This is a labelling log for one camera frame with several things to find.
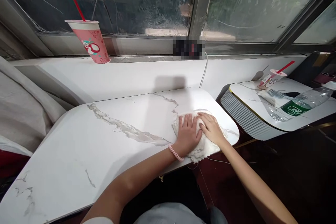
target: red fabric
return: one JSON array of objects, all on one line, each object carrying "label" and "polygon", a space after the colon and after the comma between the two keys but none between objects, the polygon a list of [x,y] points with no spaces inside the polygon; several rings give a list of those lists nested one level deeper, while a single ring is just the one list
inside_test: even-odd
[{"label": "red fabric", "polygon": [[30,157],[0,150],[0,178],[18,174]]}]

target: metal window frame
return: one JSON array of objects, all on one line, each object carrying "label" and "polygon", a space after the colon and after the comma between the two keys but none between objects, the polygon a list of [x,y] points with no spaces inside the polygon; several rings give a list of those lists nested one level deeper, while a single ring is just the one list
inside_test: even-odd
[{"label": "metal window frame", "polygon": [[274,53],[293,53],[297,50],[334,51],[334,44],[295,44],[295,40],[313,23],[334,0],[310,0],[287,30],[280,36]]},{"label": "metal window frame", "polygon": [[[335,50],[333,44],[295,44],[301,33],[328,7],[333,0],[310,0],[298,17],[274,43],[205,41],[205,51],[210,55],[241,54],[291,54]],[[194,0],[188,36],[201,35],[210,0]],[[38,29],[15,0],[0,0],[0,22],[9,29],[36,57],[87,56],[75,34],[45,33]],[[172,55],[174,37],[104,35],[111,56]]]}]

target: white marble tabletop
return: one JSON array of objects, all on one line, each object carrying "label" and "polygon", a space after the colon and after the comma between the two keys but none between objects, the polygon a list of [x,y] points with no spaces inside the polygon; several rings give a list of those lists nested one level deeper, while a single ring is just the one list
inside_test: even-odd
[{"label": "white marble tabletop", "polygon": [[[235,122],[204,90],[88,103],[63,115],[0,203],[0,223],[48,223],[92,205],[121,172],[176,140],[177,113],[210,111],[233,145]],[[167,171],[190,163],[175,162]]]},{"label": "white marble tabletop", "polygon": [[[306,113],[299,115],[296,118],[286,122],[276,121],[271,118],[269,115],[270,110],[268,109],[270,108],[271,110],[275,110],[276,108],[265,99],[257,95],[257,92],[260,91],[260,89],[257,88],[259,83],[260,80],[235,83],[230,85],[230,90],[236,97],[243,101],[252,112],[261,117],[269,125],[279,130],[294,131],[336,112],[336,99],[330,97],[329,100],[322,105],[307,111]],[[283,93],[303,93],[312,88],[295,80],[282,78],[272,86],[272,89],[279,90]]]}]

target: white curtain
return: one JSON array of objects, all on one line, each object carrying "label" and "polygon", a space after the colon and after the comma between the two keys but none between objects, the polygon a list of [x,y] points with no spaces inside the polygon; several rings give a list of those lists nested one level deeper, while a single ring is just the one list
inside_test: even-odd
[{"label": "white curtain", "polygon": [[0,149],[27,156],[65,109],[0,56]]}]

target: pink hair tie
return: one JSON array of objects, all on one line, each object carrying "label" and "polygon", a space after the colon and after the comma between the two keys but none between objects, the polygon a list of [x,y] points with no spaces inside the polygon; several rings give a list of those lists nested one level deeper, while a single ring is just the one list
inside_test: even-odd
[{"label": "pink hair tie", "polygon": [[172,148],[171,145],[168,145],[168,148],[170,149],[170,151],[174,154],[174,156],[177,158],[177,160],[179,160],[180,162],[183,162],[184,158],[180,157],[176,151],[174,151],[174,149]]}]

